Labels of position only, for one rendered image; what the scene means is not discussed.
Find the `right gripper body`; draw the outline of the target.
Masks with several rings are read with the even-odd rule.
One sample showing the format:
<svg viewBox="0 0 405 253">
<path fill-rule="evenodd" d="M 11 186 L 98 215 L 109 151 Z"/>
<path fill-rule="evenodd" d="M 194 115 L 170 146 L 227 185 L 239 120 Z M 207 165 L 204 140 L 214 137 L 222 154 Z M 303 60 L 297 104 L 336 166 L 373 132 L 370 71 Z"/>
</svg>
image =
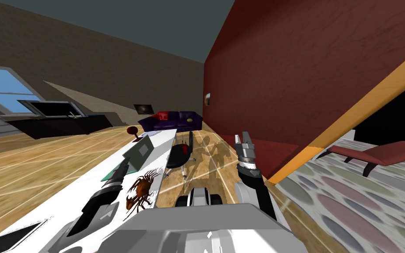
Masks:
<svg viewBox="0 0 405 253">
<path fill-rule="evenodd" d="M 255 163 L 255 145 L 249 143 L 236 143 L 237 157 L 243 163 Z"/>
</svg>

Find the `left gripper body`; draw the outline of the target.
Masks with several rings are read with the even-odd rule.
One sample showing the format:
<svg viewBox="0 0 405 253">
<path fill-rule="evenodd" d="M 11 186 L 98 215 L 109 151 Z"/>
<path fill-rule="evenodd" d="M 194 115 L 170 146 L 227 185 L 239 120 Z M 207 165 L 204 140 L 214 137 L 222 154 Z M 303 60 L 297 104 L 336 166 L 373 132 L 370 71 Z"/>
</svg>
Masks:
<svg viewBox="0 0 405 253">
<path fill-rule="evenodd" d="M 130 158 L 125 158 L 118 166 L 117 169 L 114 170 L 112 175 L 112 182 L 122 182 L 128 169 L 129 169 L 129 161 Z"/>
</svg>

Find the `dark green laptop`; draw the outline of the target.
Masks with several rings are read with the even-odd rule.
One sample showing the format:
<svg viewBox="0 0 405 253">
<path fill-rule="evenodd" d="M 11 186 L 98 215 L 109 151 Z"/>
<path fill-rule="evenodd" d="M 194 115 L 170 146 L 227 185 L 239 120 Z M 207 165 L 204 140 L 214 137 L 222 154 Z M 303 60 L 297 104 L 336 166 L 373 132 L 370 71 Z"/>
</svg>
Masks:
<svg viewBox="0 0 405 253">
<path fill-rule="evenodd" d="M 146 135 L 140 141 L 135 142 L 134 146 L 123 154 L 123 161 L 112 169 L 101 180 L 101 182 L 109 180 L 114 174 L 114 171 L 121 167 L 127 167 L 127 169 L 124 169 L 126 175 L 138 172 L 148 159 L 153 149 L 154 146 L 150 140 L 150 137 Z"/>
</svg>

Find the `brown crab figure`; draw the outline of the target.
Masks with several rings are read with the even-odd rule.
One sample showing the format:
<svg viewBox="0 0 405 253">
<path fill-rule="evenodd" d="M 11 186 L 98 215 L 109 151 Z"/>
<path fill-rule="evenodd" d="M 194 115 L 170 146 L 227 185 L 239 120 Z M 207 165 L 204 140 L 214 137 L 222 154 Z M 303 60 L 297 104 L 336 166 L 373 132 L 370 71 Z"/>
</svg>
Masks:
<svg viewBox="0 0 405 253">
<path fill-rule="evenodd" d="M 142 210 L 154 208 L 163 181 L 162 167 L 147 171 L 128 189 L 126 196 L 127 220 Z"/>
</svg>

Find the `dark red desk lamp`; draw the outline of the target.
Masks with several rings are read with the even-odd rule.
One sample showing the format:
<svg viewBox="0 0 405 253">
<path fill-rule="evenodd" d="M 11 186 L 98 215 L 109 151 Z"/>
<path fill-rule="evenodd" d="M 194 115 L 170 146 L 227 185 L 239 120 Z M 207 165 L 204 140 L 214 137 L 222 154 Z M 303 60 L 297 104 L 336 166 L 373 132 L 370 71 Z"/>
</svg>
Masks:
<svg viewBox="0 0 405 253">
<path fill-rule="evenodd" d="M 139 142 L 143 138 L 142 136 L 138 135 L 138 128 L 136 126 L 128 127 L 127 133 L 135 137 L 132 142 Z"/>
</svg>

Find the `white desk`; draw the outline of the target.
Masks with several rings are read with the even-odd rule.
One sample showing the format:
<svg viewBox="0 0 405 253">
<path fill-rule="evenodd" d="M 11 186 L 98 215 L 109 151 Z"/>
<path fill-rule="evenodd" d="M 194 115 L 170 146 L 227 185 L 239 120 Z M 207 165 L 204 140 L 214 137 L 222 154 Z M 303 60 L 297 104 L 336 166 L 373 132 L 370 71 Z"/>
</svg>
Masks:
<svg viewBox="0 0 405 253">
<path fill-rule="evenodd" d="M 35 194 L 0 214 L 0 237 L 16 236 L 32 227 L 21 239 L 11 241 L 2 253 L 37 253 L 65 224 L 74 221 L 94 192 L 104 184 L 103 177 L 123 160 L 133 143 L 117 149 L 94 168 L 77 168 L 64 178 L 35 189 Z"/>
</svg>

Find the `black office chair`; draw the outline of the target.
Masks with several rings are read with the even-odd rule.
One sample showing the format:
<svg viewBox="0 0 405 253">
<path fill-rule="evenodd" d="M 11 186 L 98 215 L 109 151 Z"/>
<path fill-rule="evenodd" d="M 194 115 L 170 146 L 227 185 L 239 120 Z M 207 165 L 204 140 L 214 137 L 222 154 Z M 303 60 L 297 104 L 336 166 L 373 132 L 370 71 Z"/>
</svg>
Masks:
<svg viewBox="0 0 405 253">
<path fill-rule="evenodd" d="M 169 173 L 172 169 L 180 167 L 183 175 L 183 179 L 186 180 L 187 175 L 184 170 L 184 165 L 189 160 L 196 161 L 195 158 L 190 158 L 192 151 L 193 151 L 193 137 L 194 134 L 192 131 L 189 132 L 189 143 L 182 143 L 172 146 L 170 155 L 167 161 L 167 171 L 164 173 L 164 178 L 169 176 Z"/>
</svg>

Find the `purple sofa with red cushion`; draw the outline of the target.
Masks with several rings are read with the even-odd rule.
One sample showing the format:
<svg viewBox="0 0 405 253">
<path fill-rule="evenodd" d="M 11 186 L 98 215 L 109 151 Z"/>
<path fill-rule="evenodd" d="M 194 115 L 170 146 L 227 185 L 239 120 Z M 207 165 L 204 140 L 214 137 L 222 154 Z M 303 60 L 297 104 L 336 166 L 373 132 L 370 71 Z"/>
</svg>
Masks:
<svg viewBox="0 0 405 253">
<path fill-rule="evenodd" d="M 176 129 L 180 133 L 201 130 L 203 117 L 194 111 L 162 111 L 138 123 L 145 132 Z"/>
</svg>

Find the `black tv stand with television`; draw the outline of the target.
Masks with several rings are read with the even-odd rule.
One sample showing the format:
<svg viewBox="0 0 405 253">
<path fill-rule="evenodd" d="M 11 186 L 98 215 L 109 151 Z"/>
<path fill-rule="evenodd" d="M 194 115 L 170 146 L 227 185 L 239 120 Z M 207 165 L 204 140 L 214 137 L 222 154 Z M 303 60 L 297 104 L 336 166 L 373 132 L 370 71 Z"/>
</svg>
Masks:
<svg viewBox="0 0 405 253">
<path fill-rule="evenodd" d="M 88 135 L 112 127 L 105 115 L 88 115 L 70 101 L 18 100 L 36 118 L 8 123 L 33 139 Z"/>
</svg>

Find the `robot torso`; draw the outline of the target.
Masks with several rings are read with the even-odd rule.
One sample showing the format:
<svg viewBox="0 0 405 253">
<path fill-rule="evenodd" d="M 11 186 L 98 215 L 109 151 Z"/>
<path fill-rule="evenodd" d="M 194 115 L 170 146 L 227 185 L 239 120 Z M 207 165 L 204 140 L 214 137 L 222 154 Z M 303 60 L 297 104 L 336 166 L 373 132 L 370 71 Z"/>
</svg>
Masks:
<svg viewBox="0 0 405 253">
<path fill-rule="evenodd" d="M 308 253 L 279 223 L 266 187 L 245 203 L 143 210 L 97 253 Z"/>
</svg>

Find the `dark red lounge chair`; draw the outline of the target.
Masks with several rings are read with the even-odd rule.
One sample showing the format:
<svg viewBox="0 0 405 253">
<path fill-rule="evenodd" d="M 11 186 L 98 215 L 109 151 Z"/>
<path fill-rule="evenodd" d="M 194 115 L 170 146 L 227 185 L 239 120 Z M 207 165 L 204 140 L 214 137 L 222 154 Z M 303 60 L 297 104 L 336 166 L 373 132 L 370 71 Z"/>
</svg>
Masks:
<svg viewBox="0 0 405 253">
<path fill-rule="evenodd" d="M 345 156 L 345 163 L 353 159 L 367 162 L 363 170 L 363 176 L 368 177 L 370 172 L 377 166 L 390 166 L 405 162 L 405 141 L 398 141 L 386 145 L 376 146 L 364 151 L 333 145 L 321 153 L 317 158 L 327 156 L 331 153 Z"/>
</svg>

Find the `blue window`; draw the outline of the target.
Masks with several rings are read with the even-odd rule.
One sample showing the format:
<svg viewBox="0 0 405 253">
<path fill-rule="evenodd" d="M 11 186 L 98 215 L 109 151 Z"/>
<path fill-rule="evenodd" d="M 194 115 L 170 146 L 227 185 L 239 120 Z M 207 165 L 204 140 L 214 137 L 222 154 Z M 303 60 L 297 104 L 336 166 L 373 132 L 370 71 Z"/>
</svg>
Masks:
<svg viewBox="0 0 405 253">
<path fill-rule="evenodd" d="M 0 67 L 0 115 L 32 115 L 20 100 L 43 101 L 44 98 L 14 70 Z"/>
</svg>

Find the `dark framed wall picture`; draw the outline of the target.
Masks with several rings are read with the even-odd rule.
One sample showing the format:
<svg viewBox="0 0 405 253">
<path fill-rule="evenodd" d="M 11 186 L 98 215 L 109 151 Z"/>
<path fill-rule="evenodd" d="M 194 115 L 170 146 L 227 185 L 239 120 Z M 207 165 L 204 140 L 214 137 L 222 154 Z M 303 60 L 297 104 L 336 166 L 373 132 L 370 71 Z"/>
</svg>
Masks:
<svg viewBox="0 0 405 253">
<path fill-rule="evenodd" d="M 154 110 L 152 105 L 145 105 L 145 104 L 134 104 L 134 108 L 136 109 L 139 115 L 154 115 Z"/>
</svg>

